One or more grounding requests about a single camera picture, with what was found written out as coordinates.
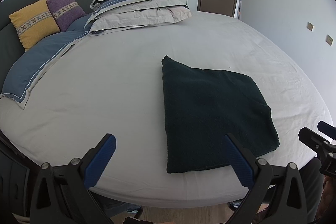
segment wrinkled sheet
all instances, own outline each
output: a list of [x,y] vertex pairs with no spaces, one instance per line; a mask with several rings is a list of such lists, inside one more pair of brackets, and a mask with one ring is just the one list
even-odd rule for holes
[[250,76],[272,109],[280,146],[263,156],[270,164],[299,168],[315,153],[299,130],[332,124],[305,73],[274,43],[231,17],[195,12],[182,22],[86,36],[43,75],[26,108],[0,99],[0,128],[38,164],[67,164],[105,133],[117,149],[92,191],[124,202],[187,208],[243,198],[230,166],[167,174],[161,60]]

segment gray upholstered headboard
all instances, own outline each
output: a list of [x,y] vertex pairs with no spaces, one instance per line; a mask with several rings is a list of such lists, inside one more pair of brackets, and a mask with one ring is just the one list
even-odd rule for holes
[[[39,0],[4,0],[0,3],[0,91],[7,73],[18,58],[25,53],[9,15]],[[93,0],[75,0],[85,13],[91,13]]]

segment yellow pillow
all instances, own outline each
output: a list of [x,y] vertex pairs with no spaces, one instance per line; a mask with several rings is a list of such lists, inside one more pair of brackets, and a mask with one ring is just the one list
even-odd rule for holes
[[47,0],[39,0],[28,5],[9,15],[9,18],[25,51],[48,35],[59,32],[56,21],[48,9]]

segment folded towel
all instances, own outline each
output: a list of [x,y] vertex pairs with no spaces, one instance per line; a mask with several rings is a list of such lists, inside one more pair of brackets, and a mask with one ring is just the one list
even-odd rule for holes
[[271,109],[251,77],[162,60],[168,173],[229,165],[223,136],[232,133],[256,156],[279,146]]

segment light switch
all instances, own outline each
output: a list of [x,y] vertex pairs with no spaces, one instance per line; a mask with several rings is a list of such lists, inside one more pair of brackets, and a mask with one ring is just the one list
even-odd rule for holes
[[308,22],[307,29],[313,31],[314,25]]
[[333,45],[333,39],[332,39],[332,37],[331,36],[329,36],[329,35],[327,35],[327,39],[326,39],[326,42],[330,45],[330,46],[332,46]]

